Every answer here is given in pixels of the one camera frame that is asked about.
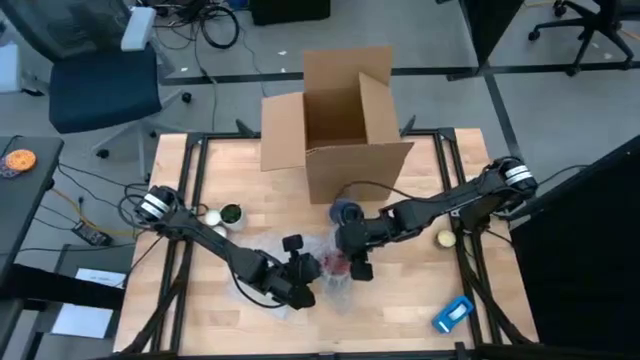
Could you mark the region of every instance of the plastic bag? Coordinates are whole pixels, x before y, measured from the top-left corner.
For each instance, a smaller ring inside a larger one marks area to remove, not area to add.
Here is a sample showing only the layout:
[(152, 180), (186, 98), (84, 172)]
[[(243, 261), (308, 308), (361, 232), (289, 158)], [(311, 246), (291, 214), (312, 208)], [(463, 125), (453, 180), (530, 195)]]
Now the plastic bag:
[[(332, 228), (324, 237), (301, 234), (304, 246), (299, 252), (301, 254), (310, 253), (320, 262), (322, 267), (322, 276), (314, 281), (314, 284), (319, 282), (322, 289), (322, 294), (315, 293), (316, 302), (328, 300), (336, 312), (344, 314), (351, 307), (351, 287), (353, 281), (349, 273), (349, 262), (344, 259), (342, 254), (337, 250), (334, 234), (335, 228)], [(266, 232), (249, 237), (237, 236), (233, 242), (238, 246), (263, 250), (285, 263), (289, 261), (290, 255), (285, 252), (282, 247), (282, 238), (289, 235), (294, 234)], [(242, 290), (254, 300), (265, 305), (276, 304), (270, 297), (256, 292), (242, 282), (238, 282), (238, 284)], [(233, 281), (229, 281), (229, 291), (233, 297), (250, 303), (250, 301), (238, 291)], [(279, 319), (285, 319), (291, 311), (295, 311), (288, 306), (265, 310)]]

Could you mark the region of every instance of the chair base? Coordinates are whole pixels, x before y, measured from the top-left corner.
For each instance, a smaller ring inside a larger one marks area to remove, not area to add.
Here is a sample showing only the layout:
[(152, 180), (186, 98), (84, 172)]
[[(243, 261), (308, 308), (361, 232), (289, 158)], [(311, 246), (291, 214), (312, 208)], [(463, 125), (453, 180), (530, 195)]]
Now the chair base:
[(583, 32), (580, 34), (580, 36), (578, 36), (578, 40), (582, 40), (582, 46), (580, 47), (578, 55), (576, 56), (573, 64), (569, 69), (567, 69), (567, 74), (569, 76), (574, 76), (578, 72), (580, 72), (580, 62), (582, 61), (582, 58), (584, 57), (584, 54), (587, 51), (589, 44), (591, 43), (593, 34), (596, 31), (599, 31), (604, 36), (609, 38), (609, 40), (611, 40), (614, 44), (616, 44), (616, 46), (618, 46), (620, 50), (622, 50), (622, 52), (624, 52), (624, 54), (627, 56), (627, 59), (620, 63), (620, 69), (628, 70), (631, 68), (634, 53), (633, 51), (631, 51), (631, 48), (625, 43), (622, 37), (620, 37), (620, 35), (618, 34), (618, 30), (620, 30), (621, 27), (619, 22), (607, 22), (607, 16), (596, 14), (591, 10), (588, 10), (581, 5), (578, 5), (569, 0), (555, 2), (554, 12), (556, 13), (556, 16), (564, 15), (564, 11), (559, 11), (559, 9), (564, 9), (565, 6), (575, 10), (581, 16), (581, 18), (538, 24), (533, 28), (533, 31), (529, 33), (529, 40), (537, 40), (540, 37), (540, 29), (570, 26), (578, 26), (584, 28)]
[[(171, 103), (173, 103), (179, 97), (182, 97), (183, 101), (184, 101), (183, 95), (185, 95), (185, 94), (189, 94), (189, 93), (185, 93), (184, 90), (182, 90), (182, 89), (171, 93), (169, 96), (167, 96), (166, 98), (161, 100), (162, 109), (164, 110), (165, 108), (167, 108), (169, 105), (171, 105)], [(149, 136), (151, 138), (156, 137), (157, 136), (156, 130), (159, 130), (159, 131), (165, 132), (165, 133), (186, 133), (186, 132), (189, 132), (188, 129), (183, 129), (183, 128), (176, 127), (176, 126), (171, 126), (171, 125), (165, 125), (165, 124), (158, 123), (157, 121), (155, 121), (155, 118), (157, 118), (159, 114), (160, 113), (157, 113), (157, 114), (148, 116), (148, 117), (146, 117), (144, 119), (137, 120), (137, 121), (134, 121), (134, 122), (130, 123), (129, 125), (127, 125), (124, 128), (120, 129), (115, 134), (113, 134), (113, 135), (103, 139), (99, 143), (95, 144), (91, 148), (91, 152), (93, 154), (95, 154), (96, 156), (102, 158), (102, 159), (107, 158), (109, 156), (109, 151), (107, 149), (108, 147), (113, 145), (113, 143), (115, 143), (117, 140), (119, 140), (123, 136), (128, 135), (131, 132), (135, 132), (136, 136), (138, 137), (138, 160), (139, 160), (140, 176), (143, 179), (145, 179), (145, 181), (148, 181), (149, 180), (149, 173), (147, 172), (145, 153), (144, 153), (144, 148), (145, 148), (144, 145), (145, 145), (146, 137), (147, 136)]]

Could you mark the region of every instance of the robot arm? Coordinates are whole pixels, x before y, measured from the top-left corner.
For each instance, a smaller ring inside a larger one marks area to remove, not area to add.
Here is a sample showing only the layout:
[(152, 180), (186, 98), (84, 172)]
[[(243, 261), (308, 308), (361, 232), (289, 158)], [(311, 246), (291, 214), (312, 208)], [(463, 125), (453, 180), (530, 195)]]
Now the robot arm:
[(430, 198), (409, 198), (386, 206), (374, 219), (350, 203), (342, 206), (334, 221), (336, 245), (351, 262), (354, 280), (373, 279), (367, 253), (389, 242), (420, 235), (440, 215), (452, 213), (472, 231), (489, 222), (491, 213), (511, 210), (535, 194), (538, 185), (518, 159), (503, 158), (487, 166), (472, 181)]
[(171, 188), (154, 186), (135, 207), (136, 215), (168, 239), (185, 239), (200, 244), (229, 264), (239, 281), (276, 302), (298, 310), (315, 305), (307, 286), (320, 276), (320, 264), (310, 254), (298, 254), (300, 235), (283, 239), (289, 262), (282, 263), (261, 250), (243, 248), (200, 222)]

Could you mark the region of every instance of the blue object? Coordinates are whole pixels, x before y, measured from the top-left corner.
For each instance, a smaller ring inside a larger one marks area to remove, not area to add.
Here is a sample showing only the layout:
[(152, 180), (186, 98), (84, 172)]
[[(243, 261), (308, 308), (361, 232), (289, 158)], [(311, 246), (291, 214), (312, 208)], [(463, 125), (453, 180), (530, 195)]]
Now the blue object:
[(249, 0), (227, 0), (227, 4), (233, 10), (243, 10), (249, 7)]
[(334, 224), (344, 225), (364, 218), (360, 205), (349, 199), (337, 199), (329, 208), (329, 218)]
[(433, 324), (433, 327), (435, 327), (439, 333), (448, 334), (460, 321), (464, 320), (473, 309), (473, 304), (466, 296), (458, 296), (431, 320), (431, 324)]

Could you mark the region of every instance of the white paper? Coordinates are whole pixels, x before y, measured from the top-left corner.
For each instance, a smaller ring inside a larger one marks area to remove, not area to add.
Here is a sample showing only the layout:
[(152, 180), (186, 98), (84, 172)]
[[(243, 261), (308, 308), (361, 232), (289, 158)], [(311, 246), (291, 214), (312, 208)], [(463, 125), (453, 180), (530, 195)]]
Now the white paper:
[[(76, 279), (122, 288), (125, 274), (92, 269), (78, 269)], [(113, 310), (64, 304), (53, 325), (53, 334), (104, 338)]]

